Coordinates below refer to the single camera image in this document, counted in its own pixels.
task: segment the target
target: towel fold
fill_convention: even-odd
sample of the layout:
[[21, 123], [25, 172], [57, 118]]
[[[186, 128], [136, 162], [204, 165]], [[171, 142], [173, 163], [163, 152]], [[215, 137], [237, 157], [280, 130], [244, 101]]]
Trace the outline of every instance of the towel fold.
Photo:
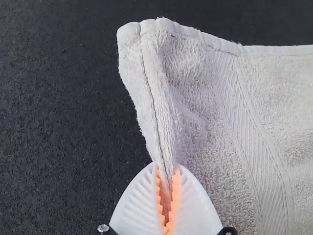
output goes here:
[[313, 234], [313, 46], [242, 46], [166, 18], [117, 41], [163, 179], [186, 166], [239, 234]]

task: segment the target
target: floor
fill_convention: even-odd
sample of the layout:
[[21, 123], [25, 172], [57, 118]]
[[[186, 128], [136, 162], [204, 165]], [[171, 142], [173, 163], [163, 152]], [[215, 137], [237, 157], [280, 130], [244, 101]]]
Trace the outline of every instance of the floor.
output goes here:
[[313, 1], [287, 2], [1, 0], [0, 235], [89, 235], [150, 162], [120, 26], [165, 16], [243, 45], [313, 44]]

